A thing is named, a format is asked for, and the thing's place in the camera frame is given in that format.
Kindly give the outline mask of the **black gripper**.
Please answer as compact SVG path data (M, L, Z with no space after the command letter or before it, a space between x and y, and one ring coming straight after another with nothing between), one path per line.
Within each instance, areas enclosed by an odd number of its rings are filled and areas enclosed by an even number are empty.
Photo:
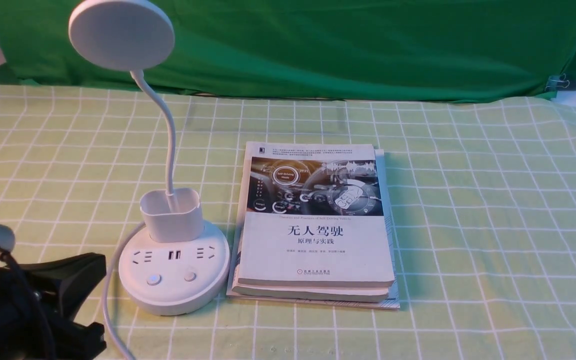
M106 256L88 252L42 263L21 264L23 275L52 321L58 360L94 360L106 350L105 326L73 322L106 276ZM43 360L44 339L34 310L8 269L0 267L0 360Z

